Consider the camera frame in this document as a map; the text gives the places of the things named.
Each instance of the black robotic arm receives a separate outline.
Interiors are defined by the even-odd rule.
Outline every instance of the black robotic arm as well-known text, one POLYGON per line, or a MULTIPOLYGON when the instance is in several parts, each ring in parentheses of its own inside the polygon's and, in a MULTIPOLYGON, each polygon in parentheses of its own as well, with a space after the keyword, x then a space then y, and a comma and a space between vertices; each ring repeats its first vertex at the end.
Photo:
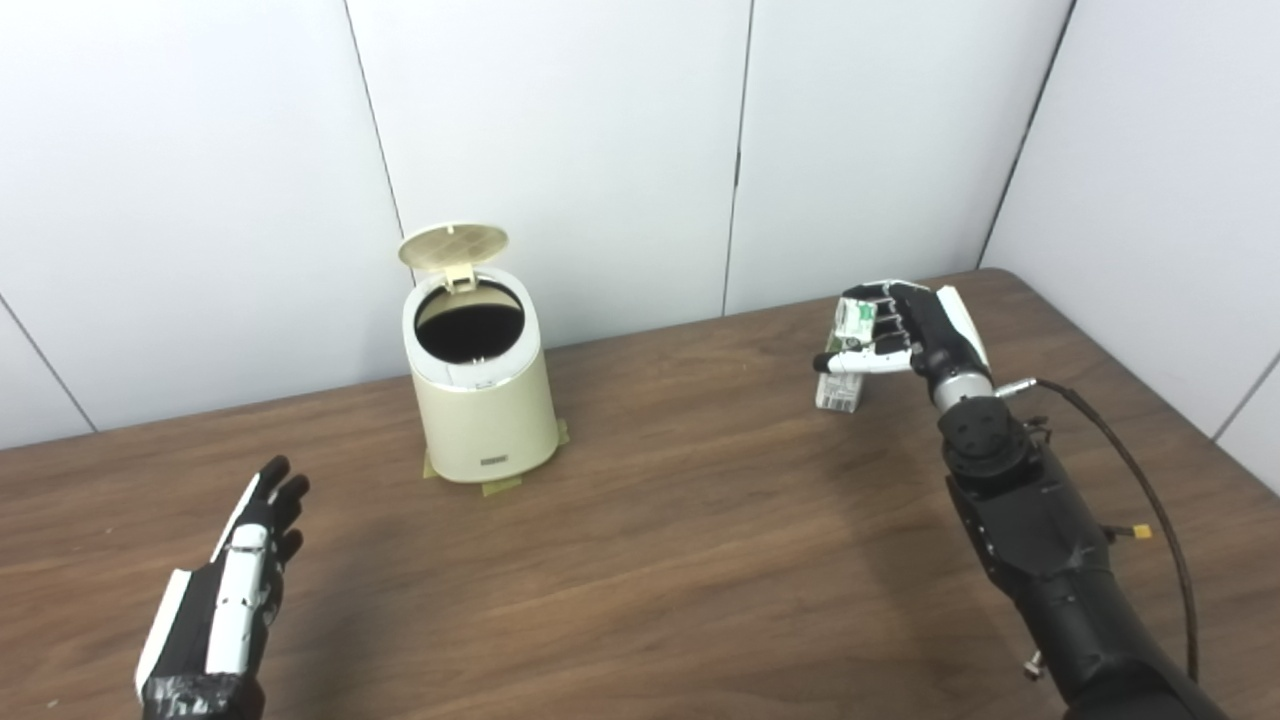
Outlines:
POLYGON ((959 295, 884 281, 845 296, 876 305, 876 342, 819 355, 815 369, 910 368, 925 378, 942 414, 951 500, 992 583, 1034 638, 1068 703, 1066 719, 1226 720, 1120 591, 1106 534, 1047 442, 1014 418, 992 386, 959 295))

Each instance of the white wall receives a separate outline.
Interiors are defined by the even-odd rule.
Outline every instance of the white wall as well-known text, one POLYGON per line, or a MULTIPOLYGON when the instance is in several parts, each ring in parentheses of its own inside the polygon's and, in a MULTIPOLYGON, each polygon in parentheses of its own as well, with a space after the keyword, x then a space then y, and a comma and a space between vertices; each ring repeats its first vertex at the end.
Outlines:
POLYGON ((404 372, 342 0, 4 4, 0 97, 0 293, 100 428, 404 372))
POLYGON ((727 310, 978 263, 1069 0, 756 0, 727 310))
MULTIPOLYGON (((1065 1, 756 0, 732 254, 751 0, 8 4, 0 295, 114 428, 403 373, 401 220, 550 346, 961 269, 1065 1)), ((82 432, 0 340, 0 443, 82 432)))
POLYGON ((1266 0, 1080 0, 983 261, 1210 436, 1280 350, 1276 27, 1266 0))
POLYGON ((719 315, 750 0, 351 0, 406 232, 504 227, 548 346, 719 315))
POLYGON ((0 448, 87 432, 88 423, 0 304, 0 448))

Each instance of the white robotic hand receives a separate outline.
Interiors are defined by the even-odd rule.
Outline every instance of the white robotic hand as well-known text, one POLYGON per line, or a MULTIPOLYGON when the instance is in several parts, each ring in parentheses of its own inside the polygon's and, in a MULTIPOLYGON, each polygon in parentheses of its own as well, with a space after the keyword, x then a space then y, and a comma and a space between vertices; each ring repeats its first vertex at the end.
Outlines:
POLYGON ((991 392, 987 350, 954 287, 934 292, 905 281, 878 281, 854 286, 842 297, 876 307, 872 340, 854 350, 815 356, 815 370, 914 370, 929 379, 929 395, 940 410, 960 397, 991 392))
POLYGON ((143 720, 259 720, 257 669, 284 592, 284 565, 302 547, 289 527, 310 489, 278 455, 241 496, 209 564, 174 570, 134 684, 143 720))

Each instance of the robot finger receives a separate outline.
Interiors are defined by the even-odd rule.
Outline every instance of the robot finger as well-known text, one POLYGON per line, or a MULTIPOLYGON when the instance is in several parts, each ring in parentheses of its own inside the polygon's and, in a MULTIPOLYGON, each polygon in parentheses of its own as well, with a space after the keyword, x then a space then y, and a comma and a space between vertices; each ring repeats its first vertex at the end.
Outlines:
POLYGON ((294 475, 289 482, 280 486, 271 496, 270 502, 275 506, 294 503, 311 489, 311 480, 306 475, 294 475))
POLYGON ((298 553, 302 548, 302 533, 300 530, 289 530, 284 533, 275 543, 275 559, 280 565, 287 565, 293 556, 298 553))
POLYGON ((275 492, 280 480, 289 477, 289 459, 276 455, 262 465, 257 471, 257 486, 253 488, 253 500, 269 500, 275 492))

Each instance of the trash can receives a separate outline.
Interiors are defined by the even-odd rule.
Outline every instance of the trash can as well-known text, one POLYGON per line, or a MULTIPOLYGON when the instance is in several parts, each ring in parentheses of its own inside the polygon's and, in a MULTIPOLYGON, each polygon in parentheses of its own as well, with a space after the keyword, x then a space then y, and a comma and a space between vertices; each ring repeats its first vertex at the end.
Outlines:
POLYGON ((476 266, 506 246, 500 228, 445 223, 399 247, 426 273, 402 319, 426 450, 457 483, 518 475, 559 442, 534 302, 509 273, 476 266))

